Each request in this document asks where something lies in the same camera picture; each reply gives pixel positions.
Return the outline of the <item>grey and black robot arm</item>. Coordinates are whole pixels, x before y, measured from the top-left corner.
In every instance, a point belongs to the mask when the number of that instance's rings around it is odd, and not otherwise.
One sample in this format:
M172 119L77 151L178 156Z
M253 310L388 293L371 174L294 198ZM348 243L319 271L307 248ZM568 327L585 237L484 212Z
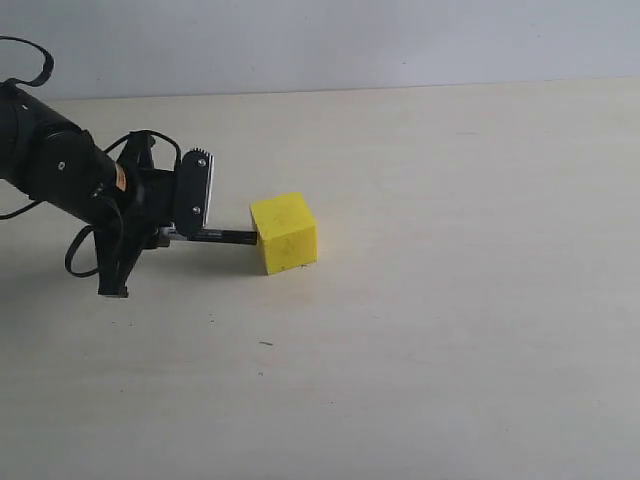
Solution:
M88 131L17 86L1 85L1 177L85 222L64 265L76 278L97 275L102 296L127 297L142 251L157 245L159 228L171 221L175 174L154 165L157 136L125 135L112 159Z

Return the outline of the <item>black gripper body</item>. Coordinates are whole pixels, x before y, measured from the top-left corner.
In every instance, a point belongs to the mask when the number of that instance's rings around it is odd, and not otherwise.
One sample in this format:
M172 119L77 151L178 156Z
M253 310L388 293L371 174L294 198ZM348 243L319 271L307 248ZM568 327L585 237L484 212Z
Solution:
M93 223L98 250L152 250L167 244L160 230L173 221L178 162L171 170L155 166L152 149L161 140L177 142L154 130L131 131L106 149L92 147L101 169L92 197L103 217Z

